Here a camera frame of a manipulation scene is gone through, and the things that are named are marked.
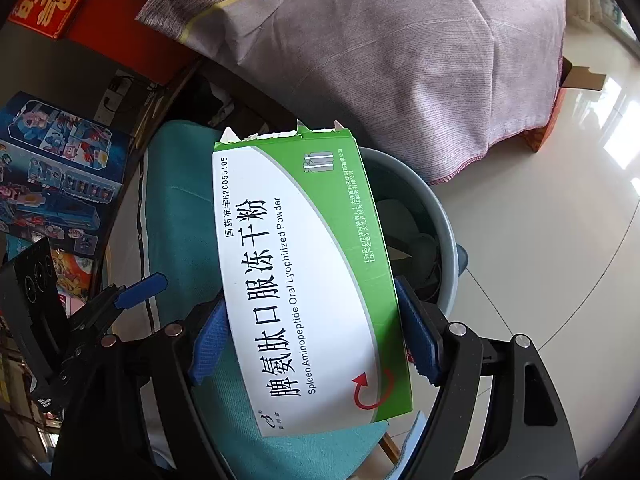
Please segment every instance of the toy box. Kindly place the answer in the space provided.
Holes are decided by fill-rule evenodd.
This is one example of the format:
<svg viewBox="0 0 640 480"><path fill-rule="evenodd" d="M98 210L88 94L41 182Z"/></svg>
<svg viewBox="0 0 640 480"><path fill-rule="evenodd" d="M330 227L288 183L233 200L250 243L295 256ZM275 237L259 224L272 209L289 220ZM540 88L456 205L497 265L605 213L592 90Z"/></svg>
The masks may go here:
<svg viewBox="0 0 640 480"><path fill-rule="evenodd" d="M8 235L6 237L7 256L10 260L15 258L30 247L31 243L30 240ZM88 300L94 261L59 249L51 250L51 261L58 275L60 301L65 305L68 316L71 316Z"/></svg>
<svg viewBox="0 0 640 480"><path fill-rule="evenodd" d="M126 134L16 94L0 110L0 231L94 256L128 146Z"/></svg>
<svg viewBox="0 0 640 480"><path fill-rule="evenodd" d="M226 311L263 436L412 410L382 229L349 130L226 129L213 197Z"/></svg>

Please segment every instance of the fabric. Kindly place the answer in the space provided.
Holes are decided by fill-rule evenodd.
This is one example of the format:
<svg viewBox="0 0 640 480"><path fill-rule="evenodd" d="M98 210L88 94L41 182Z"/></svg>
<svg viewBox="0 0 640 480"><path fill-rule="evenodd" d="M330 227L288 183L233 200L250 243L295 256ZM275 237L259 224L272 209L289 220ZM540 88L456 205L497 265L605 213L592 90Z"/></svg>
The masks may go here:
<svg viewBox="0 0 640 480"><path fill-rule="evenodd" d="M401 478L402 473L411 461L411 456L414 453L414 450L422 443L422 433L427 430L427 428L427 418L424 416L423 412L418 412L418 415L415 417L414 424L412 425L411 430L409 430L409 434L406 436L404 444L402 444L400 460L391 473L386 476L385 480L399 480Z"/></svg>
<svg viewBox="0 0 640 480"><path fill-rule="evenodd" d="M437 183L546 124L564 0L149 0L138 19Z"/></svg>
<svg viewBox="0 0 640 480"><path fill-rule="evenodd" d="M222 287L213 224L211 153L220 133L184 121L153 138L112 231L110 282L129 285L162 272L168 287L114 324L121 338L148 335L184 319ZM230 338L215 373L193 390L210 436L239 480L347 478L376 446L387 423L300 437L260 436ZM152 385L142 391L154 452L172 464Z"/></svg>

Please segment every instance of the white floor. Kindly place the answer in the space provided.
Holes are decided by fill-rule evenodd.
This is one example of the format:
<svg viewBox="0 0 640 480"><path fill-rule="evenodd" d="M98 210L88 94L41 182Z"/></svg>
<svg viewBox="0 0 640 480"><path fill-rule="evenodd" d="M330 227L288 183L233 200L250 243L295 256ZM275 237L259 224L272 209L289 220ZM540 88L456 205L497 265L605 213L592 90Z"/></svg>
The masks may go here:
<svg viewBox="0 0 640 480"><path fill-rule="evenodd" d="M640 396L640 62L595 25L571 24L564 55L606 73L604 90L569 90L539 153L505 140L433 189L470 256L451 320L532 338L583 464ZM412 380L415 408L429 412L437 390ZM490 384L483 378L459 467L475 459ZM399 446L413 419L390 421ZM358 476L390 469L377 449Z"/></svg>

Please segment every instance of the gray bucket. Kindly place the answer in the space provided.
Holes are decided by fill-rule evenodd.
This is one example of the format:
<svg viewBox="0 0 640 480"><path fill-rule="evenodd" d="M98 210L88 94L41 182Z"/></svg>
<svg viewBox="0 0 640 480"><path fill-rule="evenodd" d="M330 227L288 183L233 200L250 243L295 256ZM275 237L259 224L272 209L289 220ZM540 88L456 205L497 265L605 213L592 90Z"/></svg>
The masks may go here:
<svg viewBox="0 0 640 480"><path fill-rule="evenodd" d="M438 239L442 278L437 305L449 317L458 290L458 250L440 201L414 170L391 155L370 148L360 148L360 155L374 200L399 200L414 216L420 232Z"/></svg>

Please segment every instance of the gray fabric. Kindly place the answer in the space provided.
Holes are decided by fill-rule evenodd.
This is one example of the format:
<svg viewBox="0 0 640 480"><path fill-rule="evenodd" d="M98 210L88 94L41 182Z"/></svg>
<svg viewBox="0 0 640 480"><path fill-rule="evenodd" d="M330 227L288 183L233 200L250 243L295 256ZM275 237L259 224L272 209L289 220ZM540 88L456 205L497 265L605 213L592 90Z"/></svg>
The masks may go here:
<svg viewBox="0 0 640 480"><path fill-rule="evenodd" d="M564 0L196 1L138 18L428 182L546 124L558 89Z"/></svg>

